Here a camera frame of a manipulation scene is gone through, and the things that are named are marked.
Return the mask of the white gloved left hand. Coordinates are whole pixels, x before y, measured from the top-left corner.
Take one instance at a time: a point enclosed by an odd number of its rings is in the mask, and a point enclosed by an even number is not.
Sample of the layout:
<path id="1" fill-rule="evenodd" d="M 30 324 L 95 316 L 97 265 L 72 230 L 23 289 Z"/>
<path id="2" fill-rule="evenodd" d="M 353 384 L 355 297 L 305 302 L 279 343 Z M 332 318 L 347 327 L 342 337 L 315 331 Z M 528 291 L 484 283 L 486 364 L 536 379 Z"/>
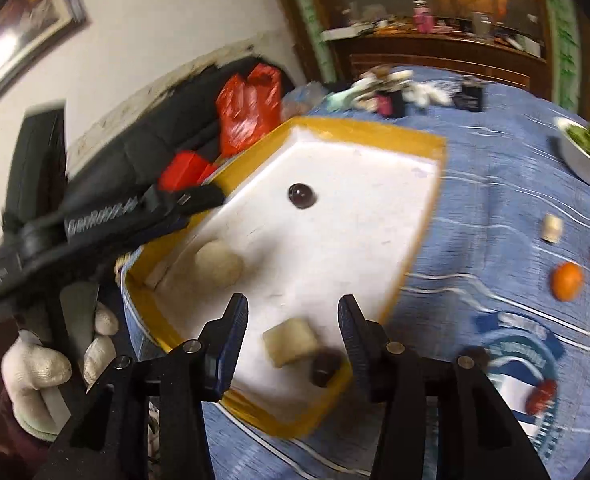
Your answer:
<path id="1" fill-rule="evenodd" d="M 82 376 L 90 388 L 116 358 L 112 336 L 118 332 L 117 316 L 98 302 L 94 339 L 83 357 Z M 13 416 L 22 430 L 39 441 L 54 442 L 60 432 L 48 412 L 41 391 L 60 387 L 71 378 L 72 366 L 62 353 L 17 338 L 4 354 L 1 375 Z"/>

